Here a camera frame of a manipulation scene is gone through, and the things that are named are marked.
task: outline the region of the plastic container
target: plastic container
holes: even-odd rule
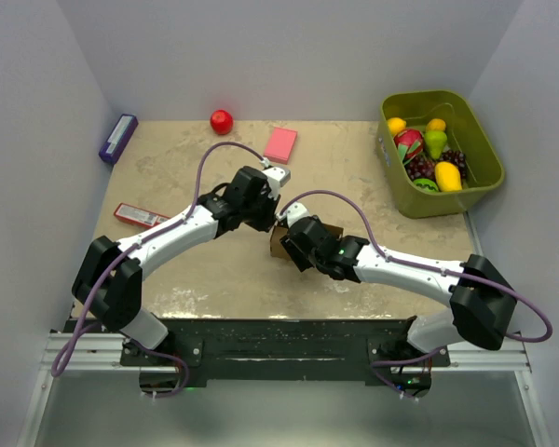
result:
[[[376,147],[396,207],[404,216],[418,219],[464,212],[503,182],[505,170],[495,150],[466,100],[456,93],[431,90],[392,95],[383,101],[380,115]],[[406,120],[408,128],[423,131],[432,118],[447,123],[447,145],[466,155],[468,180],[462,191],[428,193],[413,185],[389,134],[387,120],[394,116]]]

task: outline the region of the pink sponge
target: pink sponge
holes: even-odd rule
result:
[[[296,130],[274,128],[263,156],[266,156],[271,161],[284,165],[287,164],[296,135],[298,135]]]

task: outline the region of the yellow fruit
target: yellow fruit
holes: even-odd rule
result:
[[[402,130],[406,129],[406,122],[401,118],[390,118],[388,119],[389,133],[392,137],[395,137]]]
[[[461,191],[462,180],[456,165],[448,161],[440,161],[435,166],[435,177],[439,189],[444,192]]]
[[[431,121],[429,121],[426,131],[430,131],[430,130],[440,130],[441,132],[445,132],[445,128],[447,127],[447,125],[445,124],[445,122],[442,119],[439,118],[433,118],[431,119]]]

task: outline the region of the beige tabletop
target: beige tabletop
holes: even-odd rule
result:
[[[358,203],[380,244],[443,260],[466,260],[471,243],[463,216],[422,220],[394,208],[375,152],[374,122],[239,121],[226,137],[204,121],[144,121],[116,164],[95,236],[112,240],[140,228],[113,216],[120,202],[173,216],[189,205],[198,162],[214,143],[231,140],[263,153],[274,126],[298,131],[288,164],[292,179],[280,205],[310,189],[331,189]],[[238,148],[213,153],[201,193],[229,182],[244,165],[260,167]],[[329,196],[303,203],[345,234],[366,237],[358,214]],[[269,234],[244,226],[197,246],[160,267],[143,284],[143,306],[161,318],[407,318],[441,305],[388,286],[334,281],[314,269],[299,273],[269,255]]]

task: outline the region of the gray floor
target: gray floor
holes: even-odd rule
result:
[[[153,402],[132,372],[55,382],[37,447],[531,447],[512,373],[433,374],[419,404],[357,383],[215,382]]]

